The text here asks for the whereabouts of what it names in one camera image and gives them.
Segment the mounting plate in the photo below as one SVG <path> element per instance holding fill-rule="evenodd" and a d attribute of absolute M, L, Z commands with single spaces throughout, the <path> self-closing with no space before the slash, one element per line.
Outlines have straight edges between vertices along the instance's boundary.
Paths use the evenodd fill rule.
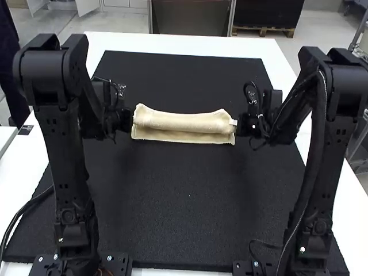
<path fill-rule="evenodd" d="M 255 260 L 236 260 L 232 264 L 233 276 L 269 276 L 275 275 L 276 267 L 272 263 L 264 263 L 263 270 Z"/>
<path fill-rule="evenodd" d="M 131 276 L 133 260 L 126 253 L 100 253 L 100 268 L 117 276 Z M 61 261 L 57 255 L 38 255 L 33 262 L 29 276 L 64 276 L 72 275 L 69 271 L 60 273 Z"/>

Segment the door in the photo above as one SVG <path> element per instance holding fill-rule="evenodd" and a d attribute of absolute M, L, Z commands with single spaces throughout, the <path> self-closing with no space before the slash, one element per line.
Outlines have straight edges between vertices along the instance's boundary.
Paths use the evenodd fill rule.
<path fill-rule="evenodd" d="M 29 8 L 29 11 L 32 17 L 35 12 L 40 10 L 47 3 L 48 3 L 48 0 L 27 0 L 28 8 Z"/>
<path fill-rule="evenodd" d="M 78 15 L 83 16 L 99 8 L 99 0 L 75 0 Z"/>

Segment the towel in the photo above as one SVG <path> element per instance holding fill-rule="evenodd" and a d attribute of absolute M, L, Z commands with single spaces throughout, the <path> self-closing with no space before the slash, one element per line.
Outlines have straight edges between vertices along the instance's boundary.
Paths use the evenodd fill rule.
<path fill-rule="evenodd" d="M 142 103 L 133 116 L 132 138 L 196 144 L 235 144 L 235 126 L 224 109 L 200 114 L 176 114 L 151 109 Z"/>

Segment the white cabinet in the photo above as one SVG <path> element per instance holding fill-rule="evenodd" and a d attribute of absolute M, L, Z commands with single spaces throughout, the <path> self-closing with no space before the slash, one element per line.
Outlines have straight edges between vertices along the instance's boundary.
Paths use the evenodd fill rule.
<path fill-rule="evenodd" d="M 147 14 L 148 0 L 101 0 L 105 12 Z"/>
<path fill-rule="evenodd" d="M 75 2 L 27 0 L 27 3 L 32 16 L 47 4 L 49 9 L 53 10 L 77 10 L 79 16 L 83 16 L 98 8 L 101 8 L 100 10 L 103 12 L 148 13 L 148 0 L 75 0 Z"/>
<path fill-rule="evenodd" d="M 129 0 L 103 0 L 105 7 L 129 7 Z"/>
<path fill-rule="evenodd" d="M 131 3 L 131 7 L 138 7 L 141 9 L 147 8 L 147 0 L 129 0 Z"/>
<path fill-rule="evenodd" d="M 83 16 L 99 8 L 99 0 L 75 0 L 75 2 L 49 2 L 49 0 L 27 0 L 27 4 L 32 16 L 35 12 L 37 12 L 47 4 L 50 4 L 50 9 L 77 10 L 79 16 Z"/>

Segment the black rubber mat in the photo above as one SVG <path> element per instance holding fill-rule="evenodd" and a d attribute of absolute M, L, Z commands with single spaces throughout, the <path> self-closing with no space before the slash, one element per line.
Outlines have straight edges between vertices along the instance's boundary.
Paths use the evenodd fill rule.
<path fill-rule="evenodd" d="M 126 104 L 176 113 L 246 108 L 242 87 L 271 83 L 261 60 L 106 52 L 96 75 L 127 85 Z M 231 271 L 249 259 L 251 239 L 281 244 L 304 164 L 295 144 L 252 151 L 231 145 L 85 140 L 101 251 L 127 252 L 135 267 Z M 36 193 L 52 184 L 46 170 Z M 54 199 L 25 216 L 5 260 L 32 262 L 53 254 Z M 279 252 L 256 250 L 276 260 Z M 332 275 L 348 275 L 336 245 Z"/>

